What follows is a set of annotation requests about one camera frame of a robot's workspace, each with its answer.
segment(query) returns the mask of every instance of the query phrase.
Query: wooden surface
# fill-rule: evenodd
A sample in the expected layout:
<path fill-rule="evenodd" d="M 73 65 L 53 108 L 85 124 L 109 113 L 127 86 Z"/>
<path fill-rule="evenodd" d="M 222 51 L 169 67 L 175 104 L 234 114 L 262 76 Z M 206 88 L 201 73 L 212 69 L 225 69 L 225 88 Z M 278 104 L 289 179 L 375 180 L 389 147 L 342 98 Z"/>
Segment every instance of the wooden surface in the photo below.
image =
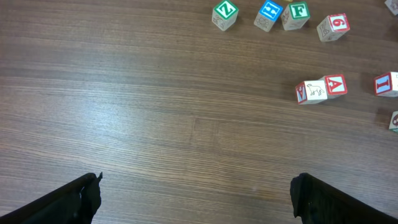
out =
<path fill-rule="evenodd" d="M 284 7 L 285 1 L 277 1 Z M 301 30 L 253 25 L 263 0 L 0 0 L 0 215 L 104 172 L 93 223 L 300 223 L 308 172 L 398 217 L 398 18 L 381 0 L 308 0 Z M 351 30 L 321 43 L 345 12 Z M 294 86 L 344 73 L 348 94 L 299 106 Z"/>

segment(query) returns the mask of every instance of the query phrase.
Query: alphabet block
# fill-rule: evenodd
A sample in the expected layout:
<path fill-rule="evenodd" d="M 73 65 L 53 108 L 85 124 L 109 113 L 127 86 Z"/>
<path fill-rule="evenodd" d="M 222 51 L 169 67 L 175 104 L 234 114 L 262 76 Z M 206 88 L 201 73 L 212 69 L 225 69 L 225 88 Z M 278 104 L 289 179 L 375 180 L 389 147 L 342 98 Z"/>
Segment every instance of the alphabet block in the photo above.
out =
<path fill-rule="evenodd" d="M 284 8 L 271 0 L 267 0 L 257 14 L 254 25 L 269 32 Z"/>
<path fill-rule="evenodd" d="M 389 72 L 374 78 L 374 94 L 376 96 L 398 96 L 398 72 Z"/>
<path fill-rule="evenodd" d="M 300 29 L 310 18 L 307 3 L 297 2 L 289 4 L 281 15 L 285 30 Z"/>
<path fill-rule="evenodd" d="M 387 0 L 385 1 L 385 4 L 393 13 L 393 15 L 398 15 L 398 0 Z"/>
<path fill-rule="evenodd" d="M 304 81 L 295 88 L 297 102 L 300 105 L 320 103 L 328 99 L 323 80 Z"/>
<path fill-rule="evenodd" d="M 347 94 L 346 80 L 344 79 L 343 74 L 327 75 L 322 77 L 320 80 L 325 81 L 328 99 L 334 99 Z"/>
<path fill-rule="evenodd" d="M 393 112 L 389 129 L 398 133 L 398 111 Z"/>
<path fill-rule="evenodd" d="M 326 16 L 317 27 L 319 39 L 328 42 L 339 39 L 349 31 L 349 23 L 345 13 Z"/>
<path fill-rule="evenodd" d="M 212 21 L 222 31 L 226 31 L 236 22 L 238 12 L 239 9 L 230 0 L 224 0 L 214 7 Z"/>

